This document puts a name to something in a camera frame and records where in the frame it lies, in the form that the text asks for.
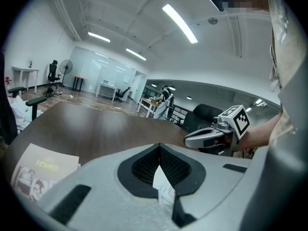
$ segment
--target white desk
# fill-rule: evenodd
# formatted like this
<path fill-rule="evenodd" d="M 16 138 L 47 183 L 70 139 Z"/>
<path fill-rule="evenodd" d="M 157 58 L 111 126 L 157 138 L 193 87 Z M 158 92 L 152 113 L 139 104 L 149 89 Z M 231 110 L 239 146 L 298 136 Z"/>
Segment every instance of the white desk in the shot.
<path fill-rule="evenodd" d="M 15 86 L 15 80 L 14 80 L 14 71 L 20 72 L 19 75 L 19 85 Z M 28 72 L 28 81 L 27 81 L 27 90 L 29 90 L 29 79 L 30 79 L 30 73 L 34 73 L 36 72 L 37 74 L 35 75 L 35 85 L 34 85 L 34 93 L 37 93 L 37 82 L 38 82 L 38 75 L 39 75 L 39 70 L 38 69 L 34 69 L 34 68 L 30 68 L 30 67 L 12 67 L 12 81 L 14 83 L 14 87 L 22 87 L 22 79 L 23 79 L 23 73 L 24 72 Z"/>
<path fill-rule="evenodd" d="M 150 105 L 150 107 L 145 106 L 142 103 L 142 101 L 148 103 Z M 148 118 L 150 113 L 154 114 L 154 112 L 155 112 L 156 108 L 159 106 L 159 104 L 157 104 L 157 102 L 154 103 L 154 102 L 152 102 L 149 99 L 141 98 L 140 101 L 139 101 L 139 106 L 138 106 L 138 109 L 137 109 L 137 113 L 140 111 L 140 106 L 142 106 L 143 108 L 145 108 L 148 111 L 148 113 L 146 114 L 146 118 Z"/>
<path fill-rule="evenodd" d="M 113 101 L 113 100 L 115 99 L 115 95 L 116 95 L 116 90 L 117 90 L 117 88 L 116 88 L 116 87 L 109 86 L 109 85 L 106 85 L 106 84 L 103 84 L 103 83 L 98 83 L 98 87 L 97 87 L 97 90 L 96 90 L 96 95 L 95 95 L 95 97 L 97 97 L 97 95 L 100 93 L 100 90 L 101 90 L 101 87 L 102 87 L 102 86 L 114 90 L 114 94 L 113 94 L 113 96 L 112 96 L 112 101 Z"/>

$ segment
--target table surface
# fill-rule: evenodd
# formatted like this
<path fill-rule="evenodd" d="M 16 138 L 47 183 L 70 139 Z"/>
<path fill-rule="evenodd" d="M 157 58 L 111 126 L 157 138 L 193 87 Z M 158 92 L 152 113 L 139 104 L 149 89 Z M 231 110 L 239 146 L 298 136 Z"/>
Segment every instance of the table surface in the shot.
<path fill-rule="evenodd" d="M 79 79 L 86 79 L 86 78 L 80 77 L 80 76 L 78 76 L 78 75 L 72 75 L 72 76 L 77 77 L 77 78 L 79 78 Z"/>
<path fill-rule="evenodd" d="M 103 86 L 103 87 L 109 87 L 109 88 L 112 88 L 112 89 L 117 89 L 117 87 L 109 86 L 108 84 L 104 84 L 104 83 L 98 83 L 98 84 Z"/>
<path fill-rule="evenodd" d="M 153 103 L 150 99 L 142 98 L 142 100 L 145 101 L 145 102 L 147 102 L 147 103 L 149 103 L 149 104 L 151 104 L 151 105 L 153 105 L 153 106 L 157 106 L 157 107 L 159 106 L 159 104 Z"/>
<path fill-rule="evenodd" d="M 28 71 L 28 72 L 39 71 L 38 69 L 31 68 L 31 67 L 12 67 L 12 69 L 18 70 L 18 71 Z"/>
<path fill-rule="evenodd" d="M 9 146 L 3 171 L 11 180 L 14 168 L 30 143 L 79 156 L 79 163 L 130 148 L 169 143 L 187 148 L 185 130 L 170 121 L 100 111 L 61 102 L 36 118 Z"/>

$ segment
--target glass wall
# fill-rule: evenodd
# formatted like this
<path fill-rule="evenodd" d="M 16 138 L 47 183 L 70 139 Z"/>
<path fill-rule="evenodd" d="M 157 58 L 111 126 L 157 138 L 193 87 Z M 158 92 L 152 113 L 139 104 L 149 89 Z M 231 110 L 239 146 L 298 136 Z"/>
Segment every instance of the glass wall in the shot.
<path fill-rule="evenodd" d="M 73 69 L 69 75 L 65 76 L 64 84 L 73 86 L 72 75 L 83 77 L 86 79 L 82 84 L 84 91 L 96 92 L 99 83 L 125 91 L 131 86 L 136 74 L 136 70 L 129 66 L 80 47 L 74 48 L 70 60 L 73 63 Z"/>

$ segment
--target ceiling light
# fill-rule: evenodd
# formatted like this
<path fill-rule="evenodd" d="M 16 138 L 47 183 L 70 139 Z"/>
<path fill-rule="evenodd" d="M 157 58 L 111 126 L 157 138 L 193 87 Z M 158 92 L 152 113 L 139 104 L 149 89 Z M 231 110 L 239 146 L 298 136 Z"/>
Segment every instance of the ceiling light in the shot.
<path fill-rule="evenodd" d="M 104 38 L 104 37 L 102 37 L 102 36 L 99 36 L 99 35 L 94 34 L 94 33 L 91 33 L 91 32 L 89 32 L 88 34 L 89 34 L 90 36 L 96 37 L 96 38 L 98 38 L 98 39 L 102 39 L 102 40 L 107 41 L 108 43 L 110 43 L 110 39 Z"/>
<path fill-rule="evenodd" d="M 109 64 L 108 62 L 104 62 L 101 59 L 98 59 L 100 62 L 105 63 L 105 64 Z"/>
<path fill-rule="evenodd" d="M 260 107 L 260 106 L 264 107 L 264 106 L 266 106 L 266 105 L 267 105 L 267 103 L 266 103 L 266 102 L 264 102 L 264 101 L 263 101 L 263 102 L 261 102 L 261 103 L 259 103 L 259 104 L 257 104 L 257 106 L 258 106 L 258 107 Z"/>
<path fill-rule="evenodd" d="M 163 11 L 165 11 L 172 20 L 181 28 L 183 33 L 185 33 L 186 37 L 189 39 L 189 41 L 194 44 L 197 43 L 198 40 L 196 39 L 195 35 L 189 28 L 189 26 L 186 24 L 186 22 L 182 19 L 182 17 L 176 12 L 176 10 L 170 5 L 167 4 L 164 8 Z"/>
<path fill-rule="evenodd" d="M 123 70 L 123 71 L 125 71 L 125 69 L 123 69 L 123 68 L 120 68 L 120 67 L 118 67 L 118 66 L 116 66 L 118 69 L 121 69 L 121 70 Z"/>
<path fill-rule="evenodd" d="M 95 53 L 95 54 L 102 56 L 102 57 L 105 57 L 105 58 L 109 58 L 108 56 L 104 56 L 104 55 L 101 55 L 101 54 L 98 54 L 98 53 Z"/>
<path fill-rule="evenodd" d="M 143 56 L 140 56 L 140 55 L 137 54 L 136 52 L 133 52 L 133 51 L 130 50 L 130 49 L 126 49 L 126 51 L 128 51 L 129 53 L 132 53 L 133 55 L 138 56 L 139 58 L 141 58 L 141 59 L 143 59 L 144 61 L 146 61 L 146 59 L 145 59 Z"/>
<path fill-rule="evenodd" d="M 259 104 L 259 103 L 261 103 L 262 102 L 262 100 L 261 99 L 258 99 L 257 101 L 256 101 L 256 104 Z"/>

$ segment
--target black chair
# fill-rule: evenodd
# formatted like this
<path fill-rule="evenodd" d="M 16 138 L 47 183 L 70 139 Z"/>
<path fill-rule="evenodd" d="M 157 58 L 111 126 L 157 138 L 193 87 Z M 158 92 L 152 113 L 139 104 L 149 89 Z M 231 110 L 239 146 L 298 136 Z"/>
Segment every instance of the black chair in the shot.
<path fill-rule="evenodd" d="M 182 128 L 189 133 L 212 125 L 214 117 L 222 113 L 222 110 L 200 104 L 193 111 L 187 113 Z"/>
<path fill-rule="evenodd" d="M 9 145 L 17 136 L 17 125 L 13 110 L 5 91 L 4 84 L 4 55 L 0 54 L 0 135 L 4 142 Z M 9 93 L 15 98 L 20 90 L 25 90 L 24 87 L 16 87 L 9 89 Z M 32 120 L 37 116 L 38 104 L 47 100 L 46 97 L 39 97 L 26 102 L 27 106 L 32 106 Z"/>
<path fill-rule="evenodd" d="M 121 90 L 118 88 L 117 92 L 115 93 L 115 100 L 118 100 L 120 103 L 122 102 L 121 98 L 124 97 L 125 93 L 130 89 L 130 87 L 128 87 L 125 91 L 121 92 Z"/>
<path fill-rule="evenodd" d="M 56 89 L 58 88 L 57 83 L 55 83 L 55 81 L 59 80 L 59 76 L 56 77 L 56 71 L 57 71 L 57 64 L 58 61 L 53 60 L 52 64 L 49 64 L 49 74 L 48 74 L 48 81 L 51 82 L 51 86 L 55 86 Z"/>

